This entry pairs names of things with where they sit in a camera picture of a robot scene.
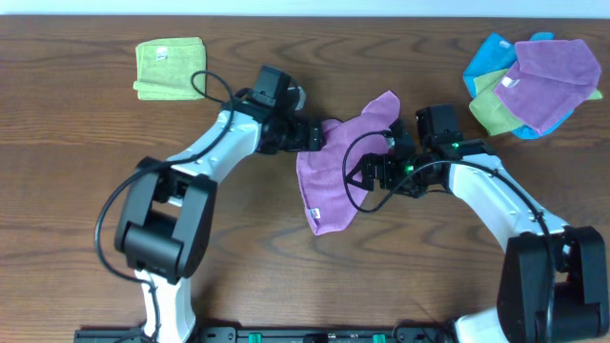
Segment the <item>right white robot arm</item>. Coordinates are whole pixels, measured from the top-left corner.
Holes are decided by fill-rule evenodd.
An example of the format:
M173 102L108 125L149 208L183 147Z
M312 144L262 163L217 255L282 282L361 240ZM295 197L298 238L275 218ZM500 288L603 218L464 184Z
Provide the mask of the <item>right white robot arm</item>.
M573 227L542 207L494 149L467 140L451 105L417 111L414 139L402 120L379 135L386 153L343 167L343 187L420 198L440 185L479 217L504 251L496 305L455 320L448 342L573 342L609 332L606 249L591 226Z

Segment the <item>folded green cloth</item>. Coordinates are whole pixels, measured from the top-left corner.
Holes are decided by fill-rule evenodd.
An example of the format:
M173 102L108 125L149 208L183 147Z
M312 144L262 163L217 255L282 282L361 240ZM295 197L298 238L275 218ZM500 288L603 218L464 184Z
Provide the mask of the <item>folded green cloth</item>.
M144 101L199 100L204 96L191 83L196 71L207 67L206 48L199 37L162 38L135 48L133 89Z

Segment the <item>purple cloth on pile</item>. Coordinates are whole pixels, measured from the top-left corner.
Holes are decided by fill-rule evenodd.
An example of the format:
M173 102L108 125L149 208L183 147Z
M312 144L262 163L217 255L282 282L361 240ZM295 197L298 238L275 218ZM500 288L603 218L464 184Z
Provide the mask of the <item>purple cloth on pile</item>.
M581 39L520 41L517 61L495 94L504 108L538 134L553 129L596 90L601 66Z

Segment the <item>green cloth on pile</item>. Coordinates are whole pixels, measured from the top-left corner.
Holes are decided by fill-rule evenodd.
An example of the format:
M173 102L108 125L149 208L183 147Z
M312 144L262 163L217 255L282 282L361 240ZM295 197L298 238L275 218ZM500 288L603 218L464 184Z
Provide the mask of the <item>green cloth on pile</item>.
M598 66L532 69L517 62L509 69L467 76L473 96L469 109L491 135L527 129L542 136L592 97L600 74Z

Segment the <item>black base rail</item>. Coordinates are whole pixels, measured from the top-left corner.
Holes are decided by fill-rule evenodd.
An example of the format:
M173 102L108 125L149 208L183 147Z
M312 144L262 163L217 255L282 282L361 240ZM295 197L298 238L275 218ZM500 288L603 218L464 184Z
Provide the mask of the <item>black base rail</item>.
M238 329L207 327L188 338L162 338L157 342L188 343L457 343L455 335L440 327L406 326L398 329Z

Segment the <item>purple cloth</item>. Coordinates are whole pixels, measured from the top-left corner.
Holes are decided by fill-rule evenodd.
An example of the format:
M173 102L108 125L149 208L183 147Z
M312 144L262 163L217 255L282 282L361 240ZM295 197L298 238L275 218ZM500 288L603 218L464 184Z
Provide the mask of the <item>purple cloth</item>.
M495 94L504 108L538 134L553 129L596 90L601 66L581 39L520 41L517 61Z
M386 153L389 146L378 133L387 130L399 114L400 100L386 91L350 120L323 121L322 150L297 155L297 180L313 234L340 232L350 225L367 192L344 186L341 172L351 170L366 153Z

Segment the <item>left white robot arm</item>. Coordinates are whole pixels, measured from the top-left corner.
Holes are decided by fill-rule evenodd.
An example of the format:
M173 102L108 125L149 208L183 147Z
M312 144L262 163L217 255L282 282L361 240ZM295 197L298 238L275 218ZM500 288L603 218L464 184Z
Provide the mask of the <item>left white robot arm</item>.
M264 66L254 86L229 92L214 124L165 161L142 159L119 189L127 194L114 247L143 288L142 341L186 342L195 327L191 277L208 248L220 183L259 152L320 151L321 124L297 115L305 91L284 71Z

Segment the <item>blue cloth on pile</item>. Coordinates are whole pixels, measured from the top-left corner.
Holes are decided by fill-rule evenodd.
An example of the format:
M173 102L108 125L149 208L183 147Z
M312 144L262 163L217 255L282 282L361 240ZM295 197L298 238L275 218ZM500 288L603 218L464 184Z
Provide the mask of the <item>blue cloth on pile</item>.
M506 110L494 88L516 61L515 47L508 40L497 33L485 40L462 74L464 85L473 98L469 110L491 136L511 132L520 139L537 139L556 130L572 112L564 115L549 130L538 133Z

